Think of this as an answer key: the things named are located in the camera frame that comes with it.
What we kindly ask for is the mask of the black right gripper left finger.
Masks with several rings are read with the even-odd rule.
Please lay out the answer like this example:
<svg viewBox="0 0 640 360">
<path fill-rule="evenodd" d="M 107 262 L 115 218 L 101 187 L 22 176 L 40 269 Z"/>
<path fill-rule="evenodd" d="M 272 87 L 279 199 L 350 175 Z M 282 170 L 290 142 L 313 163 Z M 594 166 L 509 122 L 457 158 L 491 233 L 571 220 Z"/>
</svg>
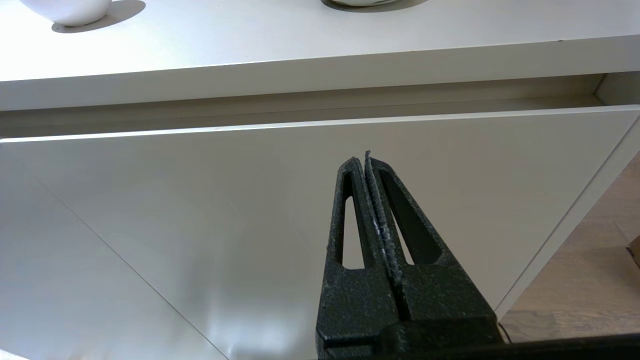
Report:
<svg viewBox="0 0 640 360">
<path fill-rule="evenodd" d="M 343 264 L 348 199 L 354 204 L 364 264 L 361 269 L 346 268 Z M 398 319 L 380 229 L 362 164 L 358 158 L 350 158 L 339 167 L 336 178 L 317 333 L 320 337 L 375 337 Z"/>
</svg>

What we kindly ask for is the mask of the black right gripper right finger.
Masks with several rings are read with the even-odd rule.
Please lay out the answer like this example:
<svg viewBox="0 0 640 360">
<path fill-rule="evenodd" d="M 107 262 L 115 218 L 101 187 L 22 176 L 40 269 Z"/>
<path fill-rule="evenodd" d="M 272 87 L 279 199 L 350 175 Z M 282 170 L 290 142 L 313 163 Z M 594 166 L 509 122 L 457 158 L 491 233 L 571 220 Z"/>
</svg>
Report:
<svg viewBox="0 0 640 360">
<path fill-rule="evenodd" d="M 494 310 L 393 167 L 367 152 L 365 181 L 401 319 L 495 321 Z"/>
</svg>

